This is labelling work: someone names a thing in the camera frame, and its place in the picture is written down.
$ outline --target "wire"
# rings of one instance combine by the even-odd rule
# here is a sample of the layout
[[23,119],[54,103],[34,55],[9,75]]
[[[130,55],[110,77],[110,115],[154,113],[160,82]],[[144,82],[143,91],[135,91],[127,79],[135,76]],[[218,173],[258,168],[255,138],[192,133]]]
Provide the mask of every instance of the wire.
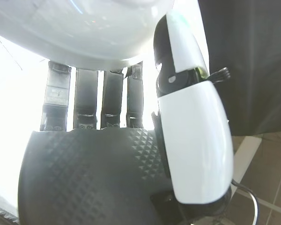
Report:
[[259,203],[257,200],[257,196],[246,186],[237,183],[235,180],[232,180],[231,184],[233,184],[235,187],[241,189],[242,191],[246,191],[250,194],[253,202],[254,202],[254,209],[255,209],[255,213],[254,213],[254,220],[253,220],[253,225],[256,225],[259,219]]

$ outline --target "glossy white object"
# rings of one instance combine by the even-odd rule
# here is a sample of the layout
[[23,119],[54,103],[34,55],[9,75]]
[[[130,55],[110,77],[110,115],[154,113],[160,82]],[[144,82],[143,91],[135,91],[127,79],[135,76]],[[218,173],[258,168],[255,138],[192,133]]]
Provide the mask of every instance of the glossy white object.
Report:
[[124,68],[152,48],[174,0],[0,0],[0,35],[41,56],[86,69]]
[[176,10],[171,10],[166,17],[176,73],[201,68],[208,75],[209,71],[189,22]]
[[158,99],[166,153],[177,200],[206,204],[232,181],[233,147],[226,113],[210,81]]

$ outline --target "black cable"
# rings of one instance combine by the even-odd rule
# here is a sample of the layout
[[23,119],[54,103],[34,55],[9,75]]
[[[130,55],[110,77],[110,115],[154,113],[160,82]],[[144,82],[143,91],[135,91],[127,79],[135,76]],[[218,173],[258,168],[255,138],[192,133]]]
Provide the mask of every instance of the black cable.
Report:
[[235,180],[232,180],[231,184],[234,185],[235,187],[241,189],[242,191],[248,192],[251,195],[251,198],[254,201],[254,208],[255,208],[253,225],[258,224],[260,209],[259,209],[259,203],[258,203],[257,196],[249,188],[247,188],[246,186],[244,186],[240,183],[237,183]]

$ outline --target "thin black line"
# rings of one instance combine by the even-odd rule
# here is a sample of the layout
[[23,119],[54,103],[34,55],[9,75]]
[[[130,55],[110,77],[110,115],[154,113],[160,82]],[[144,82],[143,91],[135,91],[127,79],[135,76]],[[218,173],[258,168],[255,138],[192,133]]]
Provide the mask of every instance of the thin black line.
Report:
[[5,50],[8,52],[8,54],[13,58],[13,60],[15,61],[15,63],[20,67],[21,71],[23,71],[22,67],[19,65],[19,63],[14,59],[14,57],[12,56],[12,54],[7,50],[7,48],[4,46],[4,44],[0,41],[0,43],[3,45],[3,47],[5,48]]

